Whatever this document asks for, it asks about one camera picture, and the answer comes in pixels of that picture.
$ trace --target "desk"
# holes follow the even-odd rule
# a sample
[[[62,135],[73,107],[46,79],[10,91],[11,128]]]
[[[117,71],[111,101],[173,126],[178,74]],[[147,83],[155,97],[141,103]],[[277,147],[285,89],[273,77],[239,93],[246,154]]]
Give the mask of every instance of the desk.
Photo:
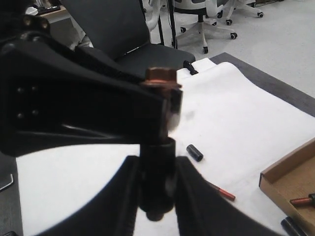
[[[304,94],[303,92],[277,80],[276,78],[256,69],[253,66],[227,54],[223,53],[211,58],[214,63],[228,61],[234,64],[238,69],[258,87],[268,91],[292,104],[298,109],[315,117],[315,99]],[[12,171],[16,173],[15,159],[10,159],[0,154],[0,182],[6,177],[6,173]],[[0,234],[14,230],[22,235],[21,210],[19,202],[19,189],[17,176],[15,176],[15,185],[0,193]]]

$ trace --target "floor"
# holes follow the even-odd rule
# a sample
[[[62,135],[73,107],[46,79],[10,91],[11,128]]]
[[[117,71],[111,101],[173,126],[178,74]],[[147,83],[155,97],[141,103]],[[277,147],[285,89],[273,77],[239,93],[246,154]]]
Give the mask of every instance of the floor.
[[[147,15],[150,7],[145,3]],[[178,42],[179,49],[193,53],[197,59],[212,57],[227,52],[262,71],[315,97],[315,24],[314,0],[284,0],[261,6],[262,19],[236,10],[232,15],[238,33],[231,40],[229,35],[208,39],[209,53],[202,54],[198,37],[188,36]],[[196,16],[176,14],[177,33],[180,25],[195,22]],[[165,44],[171,44],[171,29],[167,9],[161,13]],[[219,26],[225,25],[224,18]],[[159,42],[157,28],[151,33],[152,42]]]

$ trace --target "black cylinder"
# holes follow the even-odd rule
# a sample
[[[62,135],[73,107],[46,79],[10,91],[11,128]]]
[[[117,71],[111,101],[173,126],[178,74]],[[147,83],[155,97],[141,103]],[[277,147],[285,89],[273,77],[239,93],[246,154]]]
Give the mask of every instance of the black cylinder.
[[[281,225],[289,236],[307,236],[291,217],[281,221]]]
[[[140,145],[139,206],[151,221],[159,221],[174,207],[176,143]]]
[[[203,154],[194,145],[188,145],[186,150],[195,161],[199,162],[203,159]]]

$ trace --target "cardboard tray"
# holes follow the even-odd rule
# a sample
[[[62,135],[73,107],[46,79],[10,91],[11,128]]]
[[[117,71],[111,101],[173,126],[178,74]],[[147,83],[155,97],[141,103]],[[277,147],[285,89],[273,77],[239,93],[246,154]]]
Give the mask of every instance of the cardboard tray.
[[[264,170],[259,187],[285,214],[315,235],[315,207],[295,208],[289,202],[315,193],[315,139]]]

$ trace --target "chair leg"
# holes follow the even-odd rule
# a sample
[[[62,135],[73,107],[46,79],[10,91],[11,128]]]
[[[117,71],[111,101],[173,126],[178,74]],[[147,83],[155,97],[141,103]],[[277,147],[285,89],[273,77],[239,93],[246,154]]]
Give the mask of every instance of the chair leg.
[[[236,0],[231,0],[231,6],[230,6],[230,9],[228,11],[228,14],[226,16],[226,19],[227,20],[230,20],[232,14],[233,14],[233,11],[234,11],[234,8],[236,7]]]
[[[210,30],[212,32],[218,32],[218,33],[235,33],[235,30],[233,30],[233,29],[216,27],[216,26],[212,26],[212,25],[207,24],[207,23],[204,23],[204,28],[207,30]]]
[[[206,54],[209,52],[208,49],[208,43],[206,41],[206,36],[205,36],[205,29],[204,29],[205,25],[203,23],[199,23],[198,24],[198,31],[199,31],[199,35],[201,37],[202,40],[202,53]]]
[[[186,37],[188,35],[194,34],[195,33],[194,30],[197,27],[198,27],[198,23],[194,23],[193,26],[189,30],[187,30],[185,33],[183,33],[181,35],[178,35],[176,38],[181,39],[181,38]]]
[[[258,13],[261,13],[262,11],[259,9],[259,8],[253,8],[251,6],[248,6],[246,4],[240,4],[239,6],[237,6],[237,8],[239,9],[243,9],[245,11],[248,11],[250,13],[254,13],[254,14],[258,14]]]

